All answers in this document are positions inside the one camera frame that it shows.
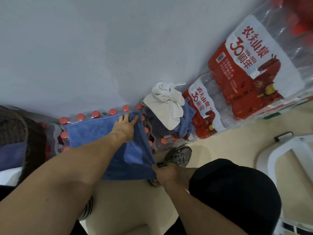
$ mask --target gray wall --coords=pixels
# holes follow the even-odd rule
[[[0,0],[0,104],[51,117],[190,82],[264,0]]]

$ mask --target white towel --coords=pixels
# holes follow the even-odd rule
[[[153,111],[168,130],[173,130],[178,126],[180,117],[184,115],[182,106],[185,100],[182,93],[175,89],[175,84],[157,83],[142,103]]]

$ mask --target brown basket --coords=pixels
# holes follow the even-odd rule
[[[40,124],[0,106],[0,145],[25,142],[25,160],[17,185],[45,162],[47,136]]]

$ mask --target crumpled blue cloth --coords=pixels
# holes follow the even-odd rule
[[[26,143],[0,145],[0,171],[21,167],[24,163]]]
[[[182,106],[184,110],[183,117],[180,118],[180,123],[173,130],[168,130],[162,122],[156,117],[151,109],[146,109],[147,120],[151,124],[152,134],[154,136],[165,136],[172,135],[178,132],[178,137],[183,138],[187,133],[191,133],[194,130],[192,125],[193,117],[196,114],[196,111],[188,104],[188,101],[185,100],[185,104]]]
[[[120,115],[122,114],[69,125],[67,130],[71,147],[75,148],[108,135]],[[134,139],[124,143],[116,151],[102,179],[144,180],[156,177],[152,170],[152,164],[155,164],[155,161],[140,120],[140,111],[131,112],[130,120],[136,115],[139,115],[139,120],[134,126]]]

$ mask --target black pants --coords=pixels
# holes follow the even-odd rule
[[[281,212],[280,196],[267,175],[227,159],[198,168],[189,192],[249,235],[273,234]],[[186,234],[180,218],[165,233],[171,234]]]
[[[14,189],[14,186],[0,186],[0,201],[7,197]],[[75,222],[71,235],[87,235],[85,229],[78,220]]]

